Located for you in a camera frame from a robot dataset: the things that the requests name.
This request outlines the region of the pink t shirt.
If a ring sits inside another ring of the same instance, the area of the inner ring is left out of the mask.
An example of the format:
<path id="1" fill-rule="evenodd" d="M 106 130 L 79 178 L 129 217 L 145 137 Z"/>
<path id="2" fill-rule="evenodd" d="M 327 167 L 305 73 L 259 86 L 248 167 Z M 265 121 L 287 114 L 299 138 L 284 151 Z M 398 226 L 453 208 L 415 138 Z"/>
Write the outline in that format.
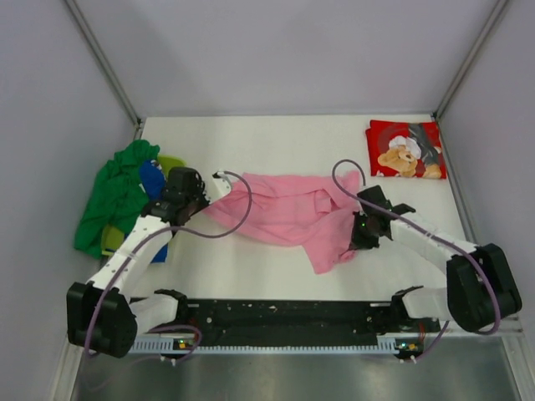
<path id="1" fill-rule="evenodd" d="M 301 246 L 317 274 L 354 259 L 350 239 L 359 206 L 332 178 L 248 173 L 243 178 L 251 193 L 238 181 L 231 193 L 205 209 L 205 214 L 233 228 L 251 205 L 238 232 L 268 245 Z"/>

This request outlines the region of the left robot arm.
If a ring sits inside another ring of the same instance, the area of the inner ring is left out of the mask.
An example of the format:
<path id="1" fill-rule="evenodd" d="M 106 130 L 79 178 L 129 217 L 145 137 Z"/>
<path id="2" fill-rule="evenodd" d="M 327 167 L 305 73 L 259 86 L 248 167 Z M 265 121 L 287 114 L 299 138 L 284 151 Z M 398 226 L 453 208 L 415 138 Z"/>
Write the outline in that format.
<path id="1" fill-rule="evenodd" d="M 124 357 L 135 338 L 160 325 L 180 331 L 189 323 L 186 297 L 156 290 L 147 297 L 133 291 L 156 254 L 208 205 L 205 184 L 190 167 L 174 167 L 160 197 L 150 200 L 120 248 L 86 283 L 67 291 L 67 336 L 71 344 L 115 358 Z"/>

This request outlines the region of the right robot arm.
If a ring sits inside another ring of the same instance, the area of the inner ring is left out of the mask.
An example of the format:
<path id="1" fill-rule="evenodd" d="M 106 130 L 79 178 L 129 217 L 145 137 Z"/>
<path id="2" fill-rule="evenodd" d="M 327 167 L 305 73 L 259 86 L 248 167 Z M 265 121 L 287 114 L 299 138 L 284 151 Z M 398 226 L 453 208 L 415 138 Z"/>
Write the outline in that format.
<path id="1" fill-rule="evenodd" d="M 392 297 L 392 324 L 412 329 L 421 318 L 453 321 L 467 332 L 487 333 L 504 317 L 522 309 L 504 250 L 457 240 L 441 232 L 407 204 L 392 205 L 378 185 L 358 193 L 360 212 L 354 213 L 350 245 L 355 250 L 379 247 L 385 237 L 411 249 L 439 268 L 443 287 L 416 285 Z"/>

